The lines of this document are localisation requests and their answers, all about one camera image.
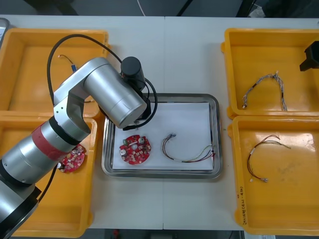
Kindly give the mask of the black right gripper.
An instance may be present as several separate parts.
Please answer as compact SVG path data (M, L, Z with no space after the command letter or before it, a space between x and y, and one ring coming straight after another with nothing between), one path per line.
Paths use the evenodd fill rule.
M319 41L314 41L305 50L306 60L300 64L300 71L319 68Z

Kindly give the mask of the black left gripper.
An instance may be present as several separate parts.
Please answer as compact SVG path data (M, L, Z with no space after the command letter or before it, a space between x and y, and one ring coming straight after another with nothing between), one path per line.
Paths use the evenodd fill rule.
M151 102L145 94L142 94L142 99L147 104L147 107L145 111L138 118L138 121L145 120L146 122L149 122L152 115Z

